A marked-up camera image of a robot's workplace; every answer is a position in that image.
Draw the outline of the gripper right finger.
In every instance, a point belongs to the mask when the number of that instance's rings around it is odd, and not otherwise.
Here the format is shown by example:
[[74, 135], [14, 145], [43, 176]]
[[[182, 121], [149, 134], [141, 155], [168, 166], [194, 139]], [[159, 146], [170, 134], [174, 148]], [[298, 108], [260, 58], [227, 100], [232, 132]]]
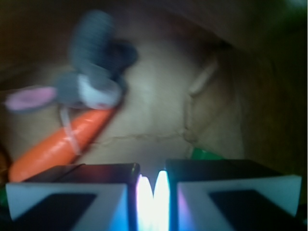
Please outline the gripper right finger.
[[300, 231], [301, 177], [249, 160], [167, 160], [172, 231]]

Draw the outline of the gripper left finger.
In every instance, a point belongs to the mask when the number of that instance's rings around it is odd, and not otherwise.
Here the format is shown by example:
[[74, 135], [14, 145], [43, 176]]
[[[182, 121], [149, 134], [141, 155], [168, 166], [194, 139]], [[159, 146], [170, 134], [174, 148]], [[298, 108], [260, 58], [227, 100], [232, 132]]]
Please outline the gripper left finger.
[[135, 231], [140, 165], [52, 167], [6, 185], [16, 231]]

